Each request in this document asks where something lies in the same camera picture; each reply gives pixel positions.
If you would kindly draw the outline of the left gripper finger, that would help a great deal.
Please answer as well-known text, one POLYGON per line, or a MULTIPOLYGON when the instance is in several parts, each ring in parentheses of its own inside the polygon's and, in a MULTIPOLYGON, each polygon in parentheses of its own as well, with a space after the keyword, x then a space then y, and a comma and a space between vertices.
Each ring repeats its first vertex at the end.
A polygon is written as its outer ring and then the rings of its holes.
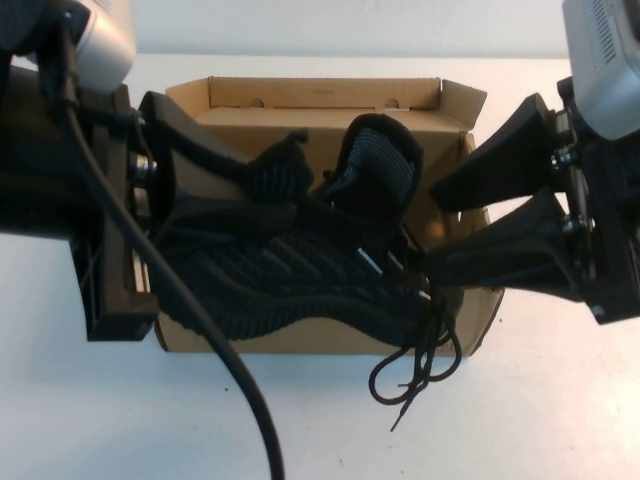
POLYGON ((295 220, 292 204, 233 200, 188 201, 175 206, 159 226, 160 245, 186 245, 215 235, 251 236, 287 231, 295 220))
POLYGON ((195 179, 204 182, 204 191, 218 198, 248 201, 242 186, 250 158, 216 137, 187 114, 170 97, 149 91, 138 112, 144 121, 142 135, 156 173, 149 185, 153 201, 172 201, 178 180, 174 166, 176 155, 196 168, 195 179))

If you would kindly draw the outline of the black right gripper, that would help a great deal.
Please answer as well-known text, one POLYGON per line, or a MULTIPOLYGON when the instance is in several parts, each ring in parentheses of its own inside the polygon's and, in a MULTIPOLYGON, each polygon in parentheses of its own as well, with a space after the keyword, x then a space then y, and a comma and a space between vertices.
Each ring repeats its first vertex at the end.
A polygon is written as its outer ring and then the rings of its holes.
POLYGON ((565 231, 577 267, 563 231, 563 209, 549 190, 478 232, 426 253, 422 263, 440 287, 512 288, 584 299, 601 325, 637 317, 639 133, 601 137, 578 111, 573 79, 559 81, 557 90, 563 105, 555 114, 557 149, 554 112, 540 94, 532 94, 462 164, 437 180, 430 194, 444 211, 477 209, 554 187, 552 165, 563 178, 569 207, 565 231))

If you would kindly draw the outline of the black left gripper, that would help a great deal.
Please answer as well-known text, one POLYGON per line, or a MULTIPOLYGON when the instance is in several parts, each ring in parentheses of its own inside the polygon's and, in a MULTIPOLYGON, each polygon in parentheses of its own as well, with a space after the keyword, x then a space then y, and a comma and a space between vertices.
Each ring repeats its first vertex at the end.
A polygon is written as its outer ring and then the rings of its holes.
POLYGON ((1 84, 2 232, 68 241, 88 340, 142 340, 156 320, 156 297, 67 158, 37 72, 11 66, 1 84))

